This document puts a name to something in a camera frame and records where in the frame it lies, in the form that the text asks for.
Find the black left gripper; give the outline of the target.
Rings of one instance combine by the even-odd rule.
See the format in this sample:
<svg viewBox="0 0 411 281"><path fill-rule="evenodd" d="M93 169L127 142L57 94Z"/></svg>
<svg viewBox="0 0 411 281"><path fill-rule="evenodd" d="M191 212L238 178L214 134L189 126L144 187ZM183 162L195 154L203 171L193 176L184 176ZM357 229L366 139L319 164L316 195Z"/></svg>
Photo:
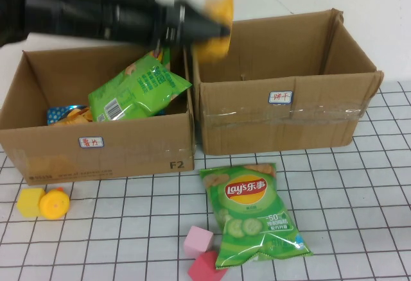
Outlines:
<svg viewBox="0 0 411 281"><path fill-rule="evenodd" d="M160 3L150 0L154 7L151 49L170 46L186 46L188 41L208 41L228 37L228 25L212 20L188 4L187 0Z"/></svg>

